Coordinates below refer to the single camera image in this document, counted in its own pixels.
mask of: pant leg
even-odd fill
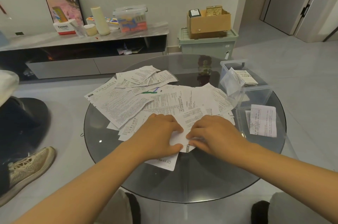
[[[10,171],[6,164],[0,164],[0,196],[10,189]]]
[[[116,191],[112,199],[97,217],[97,224],[133,224],[129,199],[123,190]]]
[[[309,207],[287,193],[276,193],[270,200],[269,224],[330,224]]]

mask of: gray drawer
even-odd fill
[[[94,58],[94,61],[101,74],[118,73],[122,72],[127,67],[136,64],[140,61],[162,55],[163,52],[144,53],[126,56],[125,55],[106,56],[106,57],[96,57]]]
[[[100,74],[92,58],[28,63],[27,66],[39,79]]]

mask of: shoelace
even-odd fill
[[[27,167],[31,166],[33,163],[33,159],[29,158],[29,159],[25,159],[20,163],[15,164],[11,162],[8,164],[8,169],[11,173],[14,173],[16,171],[22,171],[22,172],[34,172],[34,170],[28,170]]]

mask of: white bottle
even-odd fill
[[[100,35],[110,34],[110,29],[108,27],[107,21],[104,17],[101,7],[91,8],[91,11],[95,20],[96,29],[99,32],[99,34]]]

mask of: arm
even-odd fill
[[[152,114],[128,141],[55,193],[15,224],[94,223],[126,178],[141,163],[177,154],[183,146],[169,145],[173,131],[183,132],[171,115]]]
[[[194,140],[203,137],[205,142]],[[338,173],[248,142],[227,120],[204,116],[187,135],[189,144],[273,184],[332,223],[338,223]]]

